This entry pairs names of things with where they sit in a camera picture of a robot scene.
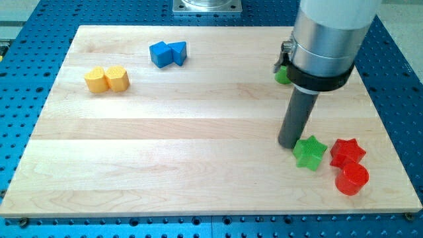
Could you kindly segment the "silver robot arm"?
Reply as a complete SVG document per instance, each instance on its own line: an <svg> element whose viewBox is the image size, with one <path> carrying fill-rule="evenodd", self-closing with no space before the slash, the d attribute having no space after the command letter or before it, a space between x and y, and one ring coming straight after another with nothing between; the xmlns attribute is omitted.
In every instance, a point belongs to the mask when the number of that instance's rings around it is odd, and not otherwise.
<svg viewBox="0 0 423 238"><path fill-rule="evenodd" d="M301 0L274 73L308 91L333 91L347 82L381 0Z"/></svg>

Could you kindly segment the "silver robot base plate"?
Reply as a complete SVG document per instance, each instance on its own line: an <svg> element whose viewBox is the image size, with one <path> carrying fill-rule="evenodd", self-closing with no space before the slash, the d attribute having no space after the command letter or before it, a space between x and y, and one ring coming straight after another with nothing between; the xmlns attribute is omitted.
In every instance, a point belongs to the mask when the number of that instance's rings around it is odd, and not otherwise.
<svg viewBox="0 0 423 238"><path fill-rule="evenodd" d="M173 0L174 13L240 13L241 0Z"/></svg>

